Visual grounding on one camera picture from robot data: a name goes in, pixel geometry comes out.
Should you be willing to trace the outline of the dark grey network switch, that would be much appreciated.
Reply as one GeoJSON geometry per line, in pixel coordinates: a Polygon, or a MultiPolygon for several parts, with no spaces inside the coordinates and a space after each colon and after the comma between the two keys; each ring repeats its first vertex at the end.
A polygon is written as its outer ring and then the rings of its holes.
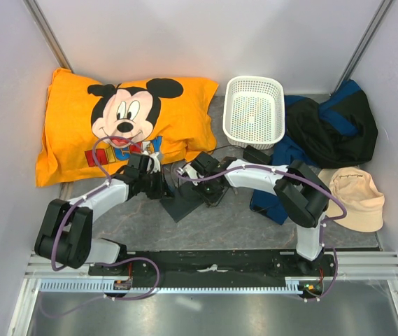
{"type": "Polygon", "coordinates": [[[192,182],[186,182],[175,189],[173,197],[164,198],[159,201],[175,223],[184,219],[204,203],[194,188],[195,186],[192,182]]]}

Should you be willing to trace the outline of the black power adapter brick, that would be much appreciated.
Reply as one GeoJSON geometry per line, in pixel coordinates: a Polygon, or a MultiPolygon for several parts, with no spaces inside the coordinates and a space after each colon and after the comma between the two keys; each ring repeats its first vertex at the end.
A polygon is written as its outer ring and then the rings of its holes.
{"type": "Polygon", "coordinates": [[[243,159],[246,162],[259,165],[270,165],[271,163],[271,157],[269,155],[251,145],[243,149],[243,159]]]}

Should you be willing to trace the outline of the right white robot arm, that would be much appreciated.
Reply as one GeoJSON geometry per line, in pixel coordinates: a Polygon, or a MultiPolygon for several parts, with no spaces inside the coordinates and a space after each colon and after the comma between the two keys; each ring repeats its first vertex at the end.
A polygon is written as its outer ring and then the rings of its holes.
{"type": "Polygon", "coordinates": [[[297,271],[308,276],[321,267],[325,251],[322,224],[332,194],[302,161],[271,166],[235,157],[218,161],[202,152],[185,165],[181,176],[188,177],[203,196],[215,197],[229,187],[250,188],[274,196],[286,217],[296,225],[297,271]]]}

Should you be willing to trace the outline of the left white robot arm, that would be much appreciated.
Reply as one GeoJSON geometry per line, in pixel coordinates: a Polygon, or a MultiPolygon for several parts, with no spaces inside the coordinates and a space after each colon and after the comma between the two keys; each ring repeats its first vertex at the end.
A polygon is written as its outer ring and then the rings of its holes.
{"type": "Polygon", "coordinates": [[[139,193],[152,200],[169,194],[155,153],[132,154],[128,164],[99,187],[70,200],[51,201],[36,238],[35,254],[48,259],[55,271],[98,263],[113,275],[123,274],[129,263],[120,253],[120,245],[108,239],[93,239],[92,229],[102,215],[139,193]]]}

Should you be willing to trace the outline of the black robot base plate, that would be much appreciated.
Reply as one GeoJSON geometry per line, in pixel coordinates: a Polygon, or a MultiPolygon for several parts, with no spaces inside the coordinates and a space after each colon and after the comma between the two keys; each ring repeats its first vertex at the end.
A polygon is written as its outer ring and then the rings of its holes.
{"type": "Polygon", "coordinates": [[[144,257],[160,270],[159,286],[270,285],[279,286],[287,278],[319,279],[335,273],[334,256],[325,254],[309,262],[293,250],[203,250],[128,251],[120,260],[144,257]]]}

